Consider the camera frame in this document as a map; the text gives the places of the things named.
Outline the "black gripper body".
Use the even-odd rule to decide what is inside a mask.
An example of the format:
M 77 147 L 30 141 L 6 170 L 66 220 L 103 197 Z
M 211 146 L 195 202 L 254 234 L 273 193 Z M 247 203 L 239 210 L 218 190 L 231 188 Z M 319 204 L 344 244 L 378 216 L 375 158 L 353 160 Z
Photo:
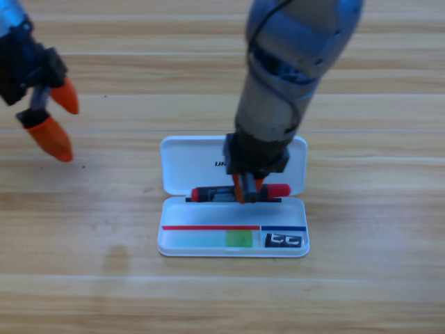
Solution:
M 49 98 L 49 57 L 32 32 L 29 22 L 1 23 L 1 98 L 8 106 L 22 100 L 29 88 L 35 94 L 32 105 L 44 106 Z
M 264 180 L 271 173 L 284 171 L 290 157 L 289 143 L 290 140 L 261 141 L 246 132 L 226 135 L 223 146 L 226 173 L 240 176 L 244 203 L 259 201 L 256 179 Z

